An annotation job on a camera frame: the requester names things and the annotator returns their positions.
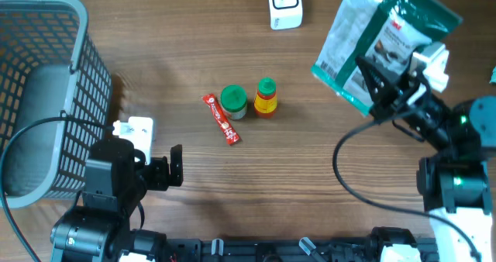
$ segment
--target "wooden table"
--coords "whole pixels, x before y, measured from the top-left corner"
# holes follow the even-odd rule
[[[303,0],[303,25],[274,32],[267,0],[82,0],[113,76],[111,119],[154,118],[154,156],[184,146],[184,184],[148,192],[145,229],[204,240],[365,236],[374,226],[431,235],[427,220],[358,202],[332,174],[334,145],[365,120],[310,73],[340,1]],[[494,0],[441,1],[465,18],[445,40],[451,78],[441,97],[454,105],[494,95]],[[264,120],[249,110],[232,123],[242,143],[229,147],[201,97],[228,84],[251,97],[266,76],[277,82],[278,113]],[[367,197],[421,210],[415,171],[430,154],[428,145],[384,125],[349,141],[339,162]],[[13,212],[42,260],[49,260],[51,228],[68,205],[41,201]],[[29,260],[3,214],[0,229],[0,260]]]

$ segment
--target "green bottle cap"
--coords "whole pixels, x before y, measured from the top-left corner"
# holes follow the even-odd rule
[[[272,95],[276,92],[276,82],[269,77],[264,78],[258,84],[258,91],[265,96]]]
[[[220,104],[227,112],[238,112],[246,106],[246,92],[239,85],[225,87],[220,94]]]

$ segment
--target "green can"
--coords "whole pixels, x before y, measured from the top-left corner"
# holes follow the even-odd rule
[[[220,105],[226,117],[241,119],[246,114],[247,96],[243,88],[237,84],[225,87],[220,94]]]

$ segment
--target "yellow label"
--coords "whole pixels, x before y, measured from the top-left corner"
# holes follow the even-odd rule
[[[255,96],[255,109],[261,113],[270,113],[277,108],[277,95],[271,99],[263,99],[258,94]]]

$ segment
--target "red and yellow bottle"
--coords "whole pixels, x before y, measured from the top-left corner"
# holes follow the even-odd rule
[[[264,78],[258,84],[255,96],[255,112],[260,118],[269,119],[277,108],[276,82],[271,78]]]

